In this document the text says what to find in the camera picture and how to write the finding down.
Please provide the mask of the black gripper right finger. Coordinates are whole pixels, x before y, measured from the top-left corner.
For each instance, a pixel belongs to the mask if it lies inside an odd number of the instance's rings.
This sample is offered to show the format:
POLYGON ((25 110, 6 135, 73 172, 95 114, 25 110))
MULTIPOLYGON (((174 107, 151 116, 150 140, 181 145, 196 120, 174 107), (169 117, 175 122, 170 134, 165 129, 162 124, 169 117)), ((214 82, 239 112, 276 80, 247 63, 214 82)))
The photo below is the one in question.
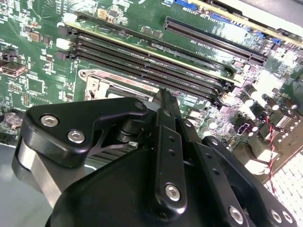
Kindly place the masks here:
POLYGON ((187 208, 176 227, 295 227, 289 210, 257 180, 215 137, 199 138, 191 122, 181 131, 187 208))

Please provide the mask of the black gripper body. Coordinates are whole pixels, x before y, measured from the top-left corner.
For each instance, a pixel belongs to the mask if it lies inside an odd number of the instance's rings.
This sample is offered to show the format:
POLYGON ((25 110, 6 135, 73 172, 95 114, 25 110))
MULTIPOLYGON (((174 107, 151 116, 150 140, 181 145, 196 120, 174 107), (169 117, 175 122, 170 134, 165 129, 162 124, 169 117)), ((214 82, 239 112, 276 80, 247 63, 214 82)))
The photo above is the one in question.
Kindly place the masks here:
POLYGON ((151 152, 135 151, 70 185, 49 217, 49 227, 222 227, 195 167, 184 164, 187 208, 174 220, 150 208, 151 152))

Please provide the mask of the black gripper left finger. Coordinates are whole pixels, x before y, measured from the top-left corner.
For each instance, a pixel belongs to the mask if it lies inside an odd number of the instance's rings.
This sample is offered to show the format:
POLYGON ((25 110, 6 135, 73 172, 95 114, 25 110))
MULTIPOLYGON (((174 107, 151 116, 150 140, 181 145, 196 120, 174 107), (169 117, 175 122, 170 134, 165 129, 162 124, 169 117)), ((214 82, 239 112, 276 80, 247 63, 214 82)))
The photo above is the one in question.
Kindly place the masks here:
POLYGON ((137 142, 152 155, 152 206, 184 212, 187 206, 175 96, 161 89, 151 102, 134 97, 100 99, 28 109, 15 151, 51 207, 84 176, 86 158, 137 142))

